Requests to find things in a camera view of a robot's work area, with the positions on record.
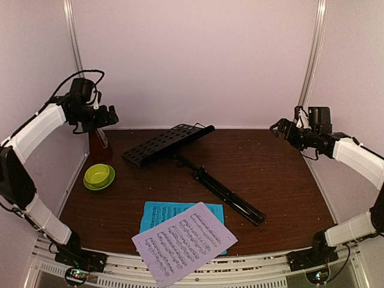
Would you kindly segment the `black music stand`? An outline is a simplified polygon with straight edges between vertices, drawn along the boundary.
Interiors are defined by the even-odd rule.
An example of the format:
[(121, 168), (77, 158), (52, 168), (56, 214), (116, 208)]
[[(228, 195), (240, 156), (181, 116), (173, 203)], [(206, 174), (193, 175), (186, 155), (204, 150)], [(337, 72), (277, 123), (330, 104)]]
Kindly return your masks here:
[(260, 212), (234, 191), (213, 178), (203, 166), (195, 166), (179, 153), (181, 148), (201, 139), (213, 131), (215, 131), (213, 125), (204, 126), (198, 122), (194, 125), (178, 124), (153, 137), (151, 140), (147, 140), (125, 151), (122, 153), (122, 159), (138, 168), (144, 168), (164, 157), (177, 160), (182, 167), (188, 167), (192, 170), (195, 181), (199, 182), (208, 191), (212, 192), (237, 213), (245, 217), (254, 226), (259, 226), (266, 219), (264, 213)]

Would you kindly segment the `lilac sheet music page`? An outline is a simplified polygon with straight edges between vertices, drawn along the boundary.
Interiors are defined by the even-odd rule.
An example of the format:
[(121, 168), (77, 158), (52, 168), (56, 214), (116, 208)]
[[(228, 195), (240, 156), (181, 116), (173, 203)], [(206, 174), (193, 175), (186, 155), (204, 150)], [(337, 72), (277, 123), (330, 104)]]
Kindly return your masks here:
[(238, 241), (203, 202), (133, 239), (158, 287), (173, 285)]

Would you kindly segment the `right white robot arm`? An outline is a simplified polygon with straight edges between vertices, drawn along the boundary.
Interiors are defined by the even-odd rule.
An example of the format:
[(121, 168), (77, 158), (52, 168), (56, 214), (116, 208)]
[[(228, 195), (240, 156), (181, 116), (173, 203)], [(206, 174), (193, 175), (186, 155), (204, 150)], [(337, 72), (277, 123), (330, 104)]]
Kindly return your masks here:
[(373, 238), (383, 233), (383, 157), (366, 148), (355, 137), (334, 132), (328, 107), (295, 107), (295, 118), (281, 118), (270, 126), (270, 131), (302, 152), (313, 148), (315, 155), (325, 155), (345, 164), (373, 184), (379, 195), (367, 212), (353, 217), (326, 231), (315, 234), (308, 251), (311, 264), (319, 265), (330, 258), (340, 244)]

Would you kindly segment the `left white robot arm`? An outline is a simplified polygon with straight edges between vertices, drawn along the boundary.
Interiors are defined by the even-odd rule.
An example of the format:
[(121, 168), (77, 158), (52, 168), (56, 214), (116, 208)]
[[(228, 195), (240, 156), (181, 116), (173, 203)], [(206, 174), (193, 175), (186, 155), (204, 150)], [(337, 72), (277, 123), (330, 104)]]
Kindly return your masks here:
[(86, 261), (78, 234), (61, 222), (40, 199), (35, 184), (24, 168), (33, 151), (57, 128), (68, 123), (83, 133), (118, 123), (113, 106), (100, 104), (96, 83), (75, 78), (63, 96), (53, 94), (44, 106), (1, 143), (1, 196), (8, 209), (44, 232), (59, 253), (73, 266)]

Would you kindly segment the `brown wooden metronome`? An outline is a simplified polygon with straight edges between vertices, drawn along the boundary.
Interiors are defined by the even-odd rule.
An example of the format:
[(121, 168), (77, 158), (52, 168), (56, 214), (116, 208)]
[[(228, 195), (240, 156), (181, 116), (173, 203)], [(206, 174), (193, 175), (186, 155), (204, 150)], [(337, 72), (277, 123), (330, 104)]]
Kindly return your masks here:
[(101, 128), (88, 133), (89, 152), (93, 163), (100, 163), (112, 159), (113, 149)]

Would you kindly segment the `green bowl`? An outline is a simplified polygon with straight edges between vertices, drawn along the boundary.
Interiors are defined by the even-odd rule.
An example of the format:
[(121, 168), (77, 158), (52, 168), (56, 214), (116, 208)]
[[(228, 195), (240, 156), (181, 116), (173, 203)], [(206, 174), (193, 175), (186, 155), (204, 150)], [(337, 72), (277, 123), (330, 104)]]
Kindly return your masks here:
[(116, 172), (108, 164), (95, 164), (87, 169), (83, 177), (84, 186), (92, 191), (107, 188), (115, 180)]

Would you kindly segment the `blue sheet music page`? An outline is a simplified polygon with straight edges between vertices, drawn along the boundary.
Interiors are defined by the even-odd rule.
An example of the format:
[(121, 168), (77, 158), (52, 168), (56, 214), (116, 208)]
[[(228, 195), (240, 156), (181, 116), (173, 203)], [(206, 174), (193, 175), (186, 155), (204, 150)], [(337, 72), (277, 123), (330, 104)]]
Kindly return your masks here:
[[(145, 232), (175, 216), (185, 212), (193, 207), (196, 203), (176, 203), (176, 202), (145, 202), (143, 217), (140, 224), (140, 233)], [(222, 205), (207, 204), (205, 206), (224, 224), (224, 210)], [(136, 251), (143, 249), (142, 245), (135, 243)]]

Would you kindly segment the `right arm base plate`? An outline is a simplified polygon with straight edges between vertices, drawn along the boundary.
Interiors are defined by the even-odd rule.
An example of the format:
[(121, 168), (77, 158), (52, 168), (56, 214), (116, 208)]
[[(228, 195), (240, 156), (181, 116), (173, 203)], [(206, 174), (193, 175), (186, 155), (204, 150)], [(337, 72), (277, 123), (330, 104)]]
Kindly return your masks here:
[(316, 254), (312, 248), (290, 252), (286, 257), (292, 272), (325, 265), (338, 260), (338, 254), (334, 250)]

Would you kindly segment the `aluminium front rail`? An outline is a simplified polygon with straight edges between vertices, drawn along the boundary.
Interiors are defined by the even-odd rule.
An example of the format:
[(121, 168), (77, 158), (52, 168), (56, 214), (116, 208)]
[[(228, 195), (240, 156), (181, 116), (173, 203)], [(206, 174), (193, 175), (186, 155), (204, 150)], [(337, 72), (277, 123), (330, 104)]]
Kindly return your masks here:
[[(107, 253), (102, 272), (71, 271), (55, 260), (55, 248), (39, 237), (24, 287), (157, 287), (140, 256)], [(336, 261), (294, 270), (287, 251), (218, 257), (172, 287), (369, 287), (355, 244), (337, 248)]]

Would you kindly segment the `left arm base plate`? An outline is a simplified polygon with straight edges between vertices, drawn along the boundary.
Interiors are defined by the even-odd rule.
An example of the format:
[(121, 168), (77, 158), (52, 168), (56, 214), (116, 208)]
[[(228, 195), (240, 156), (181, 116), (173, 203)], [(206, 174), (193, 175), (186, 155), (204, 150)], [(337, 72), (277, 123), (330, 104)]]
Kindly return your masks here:
[(107, 255), (100, 252), (81, 250), (80, 255), (74, 255), (60, 250), (56, 253), (55, 261), (89, 272), (103, 272)]

